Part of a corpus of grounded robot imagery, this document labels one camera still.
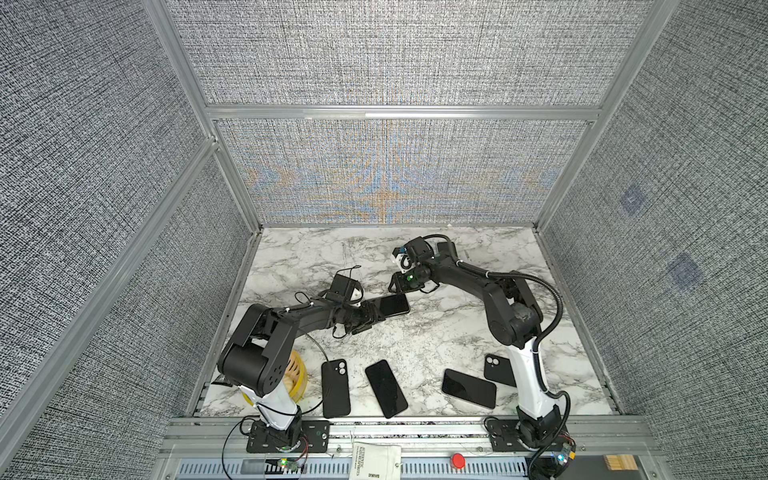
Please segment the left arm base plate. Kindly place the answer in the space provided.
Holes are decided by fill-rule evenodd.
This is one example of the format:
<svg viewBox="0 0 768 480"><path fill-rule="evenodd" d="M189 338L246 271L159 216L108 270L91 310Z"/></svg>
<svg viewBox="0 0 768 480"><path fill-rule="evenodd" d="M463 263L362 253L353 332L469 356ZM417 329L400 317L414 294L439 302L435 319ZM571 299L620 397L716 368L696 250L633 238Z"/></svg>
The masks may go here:
<svg viewBox="0 0 768 480"><path fill-rule="evenodd" d="M302 420L300 427L277 430L256 422L250 427L246 452L249 454L326 453L330 423L324 420Z"/></svg>

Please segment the aluminium frame rail front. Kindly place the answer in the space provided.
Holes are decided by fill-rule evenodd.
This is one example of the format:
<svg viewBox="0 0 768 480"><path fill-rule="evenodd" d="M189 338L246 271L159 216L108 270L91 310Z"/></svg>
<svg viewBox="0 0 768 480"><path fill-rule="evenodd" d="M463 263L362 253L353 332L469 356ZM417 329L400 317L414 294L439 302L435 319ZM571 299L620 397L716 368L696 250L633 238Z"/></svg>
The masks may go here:
<svg viewBox="0 0 768 480"><path fill-rule="evenodd" d="M246 450L247 437L230 417L174 419L162 440L161 455L221 452L234 455ZM646 422L638 416L573 415L567 422L577 452L585 455L659 455L661 447ZM355 442L402 447L404 453L470 455L489 454L491 443L480 417L348 417L333 421L327 453L351 452Z"/></svg>

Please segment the black phone screen up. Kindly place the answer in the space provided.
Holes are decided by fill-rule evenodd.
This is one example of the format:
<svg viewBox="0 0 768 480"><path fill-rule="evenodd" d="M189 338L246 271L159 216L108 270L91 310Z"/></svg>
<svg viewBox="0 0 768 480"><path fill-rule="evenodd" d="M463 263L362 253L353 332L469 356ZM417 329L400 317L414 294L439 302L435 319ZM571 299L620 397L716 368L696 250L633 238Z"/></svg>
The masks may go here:
<svg viewBox="0 0 768 480"><path fill-rule="evenodd" d="M451 258L453 261L457 261L459 259L454 242L452 241L439 242L437 244L437 248L440 255L445 256L447 258Z"/></svg>

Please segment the black case near right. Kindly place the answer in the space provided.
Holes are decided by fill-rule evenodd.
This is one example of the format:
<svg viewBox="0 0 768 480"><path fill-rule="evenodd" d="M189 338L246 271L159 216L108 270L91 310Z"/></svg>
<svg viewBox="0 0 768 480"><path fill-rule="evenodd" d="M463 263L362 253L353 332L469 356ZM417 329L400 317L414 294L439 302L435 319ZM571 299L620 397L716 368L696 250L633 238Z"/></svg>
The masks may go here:
<svg viewBox="0 0 768 480"><path fill-rule="evenodd" d="M517 387L511 362L508 358L486 354L483 370L484 378L488 381L503 384L513 388Z"/></svg>

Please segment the black phone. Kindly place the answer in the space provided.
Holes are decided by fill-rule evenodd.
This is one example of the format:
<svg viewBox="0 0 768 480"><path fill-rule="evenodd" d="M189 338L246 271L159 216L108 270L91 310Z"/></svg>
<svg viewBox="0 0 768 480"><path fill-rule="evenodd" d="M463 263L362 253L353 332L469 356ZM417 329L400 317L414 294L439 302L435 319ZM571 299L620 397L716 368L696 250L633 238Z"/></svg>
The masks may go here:
<svg viewBox="0 0 768 480"><path fill-rule="evenodd" d="M441 391L487 409L496 407L497 387L494 383L456 370L444 371Z"/></svg>
<svg viewBox="0 0 768 480"><path fill-rule="evenodd" d="M392 418L408 408L404 393L386 360L366 367L365 375L385 418Z"/></svg>
<svg viewBox="0 0 768 480"><path fill-rule="evenodd" d="M376 300L377 309L384 318L405 315L410 312L410 304L405 294L393 294Z"/></svg>

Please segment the black case near left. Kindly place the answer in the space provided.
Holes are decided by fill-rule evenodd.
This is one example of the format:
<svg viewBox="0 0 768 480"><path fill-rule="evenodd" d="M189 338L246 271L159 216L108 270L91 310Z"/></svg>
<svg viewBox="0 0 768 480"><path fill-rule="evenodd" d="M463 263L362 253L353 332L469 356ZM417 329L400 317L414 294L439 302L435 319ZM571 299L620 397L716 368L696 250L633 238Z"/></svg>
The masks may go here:
<svg viewBox="0 0 768 480"><path fill-rule="evenodd" d="M348 364L344 359L326 361L321 366L323 416L340 418L351 413Z"/></svg>

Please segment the yellow tape roll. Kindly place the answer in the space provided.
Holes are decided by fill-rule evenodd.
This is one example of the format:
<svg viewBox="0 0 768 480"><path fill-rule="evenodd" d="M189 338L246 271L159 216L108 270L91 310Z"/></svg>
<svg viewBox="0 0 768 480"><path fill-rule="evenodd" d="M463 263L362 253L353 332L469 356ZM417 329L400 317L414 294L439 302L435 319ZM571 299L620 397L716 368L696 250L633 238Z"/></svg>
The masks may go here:
<svg viewBox="0 0 768 480"><path fill-rule="evenodd" d="M283 385L295 403L304 397L308 385L308 375L303 359L296 350L291 351L283 376Z"/></svg>

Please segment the white paper label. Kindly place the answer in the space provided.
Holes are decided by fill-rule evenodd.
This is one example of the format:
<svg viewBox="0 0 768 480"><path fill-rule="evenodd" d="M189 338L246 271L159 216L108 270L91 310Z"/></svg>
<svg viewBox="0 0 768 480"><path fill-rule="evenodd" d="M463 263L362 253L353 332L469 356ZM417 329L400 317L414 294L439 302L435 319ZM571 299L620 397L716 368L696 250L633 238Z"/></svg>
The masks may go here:
<svg viewBox="0 0 768 480"><path fill-rule="evenodd" d="M355 442L349 478L352 480L400 480L402 448Z"/></svg>

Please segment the red emergency button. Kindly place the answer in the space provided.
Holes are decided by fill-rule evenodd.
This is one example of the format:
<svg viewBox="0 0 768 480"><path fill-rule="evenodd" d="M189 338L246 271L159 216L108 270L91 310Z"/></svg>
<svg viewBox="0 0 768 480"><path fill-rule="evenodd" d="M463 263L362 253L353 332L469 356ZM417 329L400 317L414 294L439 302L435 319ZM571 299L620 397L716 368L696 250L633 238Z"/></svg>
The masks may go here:
<svg viewBox="0 0 768 480"><path fill-rule="evenodd" d="M457 470L462 470L466 467L466 459L462 454L455 453L451 456L451 465Z"/></svg>

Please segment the black case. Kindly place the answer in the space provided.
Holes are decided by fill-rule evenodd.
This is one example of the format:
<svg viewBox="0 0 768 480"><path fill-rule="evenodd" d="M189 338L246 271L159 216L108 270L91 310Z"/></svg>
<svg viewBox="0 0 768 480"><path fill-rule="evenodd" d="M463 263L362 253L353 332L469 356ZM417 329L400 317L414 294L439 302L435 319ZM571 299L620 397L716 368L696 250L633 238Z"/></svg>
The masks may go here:
<svg viewBox="0 0 768 480"><path fill-rule="evenodd" d="M348 364L344 359L326 361L321 366L323 416L340 418L351 413Z"/></svg>
<svg viewBox="0 0 768 480"><path fill-rule="evenodd" d="M513 388L517 387L511 362L508 358L486 354L483 370L484 378L488 381L503 384Z"/></svg>

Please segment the wooden block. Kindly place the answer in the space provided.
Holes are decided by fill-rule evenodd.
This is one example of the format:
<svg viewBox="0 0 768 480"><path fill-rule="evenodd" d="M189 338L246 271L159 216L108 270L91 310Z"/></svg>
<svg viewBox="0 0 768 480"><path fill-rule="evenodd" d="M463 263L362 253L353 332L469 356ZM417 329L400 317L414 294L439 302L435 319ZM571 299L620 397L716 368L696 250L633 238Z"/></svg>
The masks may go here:
<svg viewBox="0 0 768 480"><path fill-rule="evenodd" d="M621 455L605 455L604 461L606 468L609 471L638 471L639 467L637 461L633 455L621 454Z"/></svg>

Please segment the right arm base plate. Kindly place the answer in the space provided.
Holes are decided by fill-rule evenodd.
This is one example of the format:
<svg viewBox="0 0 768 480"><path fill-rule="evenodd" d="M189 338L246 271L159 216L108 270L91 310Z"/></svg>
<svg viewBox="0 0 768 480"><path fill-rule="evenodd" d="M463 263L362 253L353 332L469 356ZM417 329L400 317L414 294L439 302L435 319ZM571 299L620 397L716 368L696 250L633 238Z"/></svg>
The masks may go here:
<svg viewBox="0 0 768 480"><path fill-rule="evenodd" d="M486 417L483 426L488 434L494 452L524 452L527 446L522 442L517 419Z"/></svg>

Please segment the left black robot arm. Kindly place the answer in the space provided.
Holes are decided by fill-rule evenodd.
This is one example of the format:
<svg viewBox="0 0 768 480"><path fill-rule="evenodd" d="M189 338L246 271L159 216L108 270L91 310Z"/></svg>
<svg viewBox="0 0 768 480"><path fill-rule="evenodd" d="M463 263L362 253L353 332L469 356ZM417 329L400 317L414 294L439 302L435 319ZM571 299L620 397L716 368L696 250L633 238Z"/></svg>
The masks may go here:
<svg viewBox="0 0 768 480"><path fill-rule="evenodd" d="M217 368L245 389L267 426L286 432L301 417L282 382L295 340L336 325L362 333L385 319L377 300L357 306L327 299L283 308L253 304L222 349Z"/></svg>

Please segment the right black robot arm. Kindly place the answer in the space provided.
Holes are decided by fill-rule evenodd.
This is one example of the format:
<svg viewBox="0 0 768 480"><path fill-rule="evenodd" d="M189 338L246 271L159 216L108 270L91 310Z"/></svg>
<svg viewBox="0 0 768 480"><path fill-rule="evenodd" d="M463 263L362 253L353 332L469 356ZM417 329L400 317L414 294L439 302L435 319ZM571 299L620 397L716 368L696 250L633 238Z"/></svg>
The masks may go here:
<svg viewBox="0 0 768 480"><path fill-rule="evenodd" d="M508 349L518 392L518 432L529 450L545 449L565 429L570 400L549 389L541 360L540 343L556 328L563 316L562 297L548 282L520 272L491 272L447 254L428 254L418 259L403 247L392 253L400 271L390 286L397 292L423 291L427 283L449 285L479 298L484 305L488 329ZM529 282L552 293L556 313L543 329L543 314L536 306Z"/></svg>

